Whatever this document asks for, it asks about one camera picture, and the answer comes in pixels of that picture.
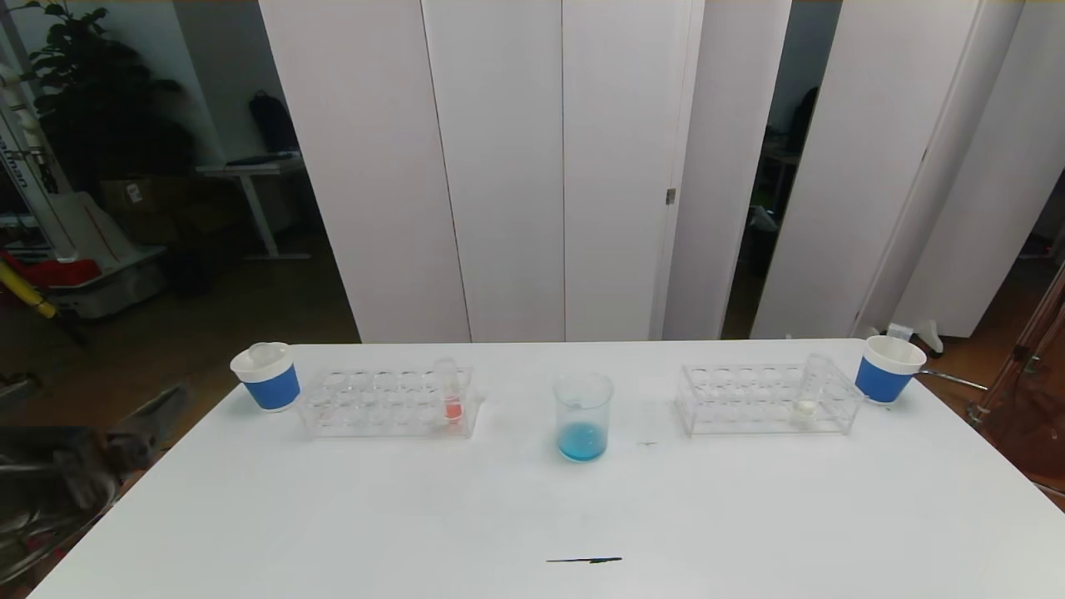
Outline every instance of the white partition panel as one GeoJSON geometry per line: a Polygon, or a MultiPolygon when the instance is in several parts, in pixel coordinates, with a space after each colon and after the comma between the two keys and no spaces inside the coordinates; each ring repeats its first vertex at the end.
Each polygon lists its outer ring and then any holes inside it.
{"type": "Polygon", "coordinates": [[[701,3],[562,1],[568,341],[648,339],[656,328],[666,194],[679,184],[686,61],[698,54],[693,11],[701,3]]]}
{"type": "Polygon", "coordinates": [[[716,339],[751,201],[791,0],[707,2],[666,339],[716,339]]]}
{"type": "MultiPolygon", "coordinates": [[[[855,334],[864,335],[870,328],[884,330],[892,322],[891,314],[899,305],[906,281],[914,275],[921,252],[928,244],[972,142],[1023,6],[1023,2],[981,2],[965,56],[954,76],[954,84],[947,96],[928,155],[896,227],[895,239],[854,327],[855,334]]],[[[956,209],[951,209],[948,218],[954,218],[956,209]]],[[[895,322],[911,326],[918,324],[908,317],[895,322]]]]}
{"type": "Polygon", "coordinates": [[[365,342],[469,341],[417,0],[260,0],[365,342]]]}
{"type": "Polygon", "coordinates": [[[561,2],[424,0],[474,341],[562,341],[561,2]]]}
{"type": "Polygon", "coordinates": [[[972,0],[843,2],[752,337],[851,333],[978,6],[972,0]]]}
{"type": "Polygon", "coordinates": [[[895,320],[969,337],[1065,167],[1065,3],[1027,2],[895,320]]]}

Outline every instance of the black backpack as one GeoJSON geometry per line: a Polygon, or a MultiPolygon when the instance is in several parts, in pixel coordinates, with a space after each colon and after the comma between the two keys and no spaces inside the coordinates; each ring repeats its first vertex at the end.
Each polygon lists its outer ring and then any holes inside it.
{"type": "Polygon", "coordinates": [[[259,134],[263,136],[266,151],[274,153],[299,149],[296,141],[296,130],[292,127],[289,111],[284,110],[281,100],[259,90],[248,102],[251,118],[256,120],[259,134]]]}

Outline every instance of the black line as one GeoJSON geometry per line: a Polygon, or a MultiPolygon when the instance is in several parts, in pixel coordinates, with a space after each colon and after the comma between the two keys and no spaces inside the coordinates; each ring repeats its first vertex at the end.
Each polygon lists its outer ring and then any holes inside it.
{"type": "Polygon", "coordinates": [[[588,564],[605,564],[607,562],[621,562],[621,557],[577,557],[575,560],[546,560],[548,564],[570,564],[574,562],[585,562],[588,564]]]}
{"type": "Polygon", "coordinates": [[[560,80],[559,88],[561,91],[561,100],[559,108],[561,109],[562,118],[560,122],[561,131],[561,155],[562,155],[562,341],[567,341],[569,337],[569,328],[567,323],[567,309],[566,309],[566,279],[567,270],[569,269],[566,259],[566,238],[568,237],[566,227],[566,2],[564,0],[558,0],[558,53],[559,53],[559,69],[558,77],[560,80]]]}
{"type": "Polygon", "coordinates": [[[444,189],[447,192],[447,210],[452,214],[452,232],[455,237],[455,261],[459,264],[459,287],[462,290],[462,309],[466,313],[466,334],[473,342],[473,323],[470,322],[470,303],[466,300],[465,277],[462,276],[462,254],[459,252],[459,229],[455,224],[455,203],[452,200],[452,179],[447,173],[447,152],[444,150],[444,129],[440,123],[440,102],[437,101],[437,80],[432,72],[432,53],[429,51],[429,30],[425,22],[425,2],[419,0],[422,9],[422,35],[425,37],[425,58],[429,63],[429,86],[432,88],[432,110],[437,115],[437,134],[440,136],[440,158],[444,166],[444,189]]]}

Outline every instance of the glass beaker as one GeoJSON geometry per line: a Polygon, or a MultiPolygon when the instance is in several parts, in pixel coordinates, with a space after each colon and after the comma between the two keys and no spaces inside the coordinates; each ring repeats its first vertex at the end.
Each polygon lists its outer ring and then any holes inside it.
{"type": "Polygon", "coordinates": [[[603,455],[613,383],[594,372],[563,374],[555,379],[554,391],[558,451],[574,462],[591,462],[603,455]]]}

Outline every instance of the test tube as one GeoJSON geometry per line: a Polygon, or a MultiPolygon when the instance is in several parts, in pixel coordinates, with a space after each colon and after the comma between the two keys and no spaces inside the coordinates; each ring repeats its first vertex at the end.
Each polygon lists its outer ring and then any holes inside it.
{"type": "Polygon", "coordinates": [[[437,388],[444,403],[444,418],[456,422],[462,418],[462,401],[459,396],[459,368],[452,358],[441,358],[432,365],[437,388]]]}

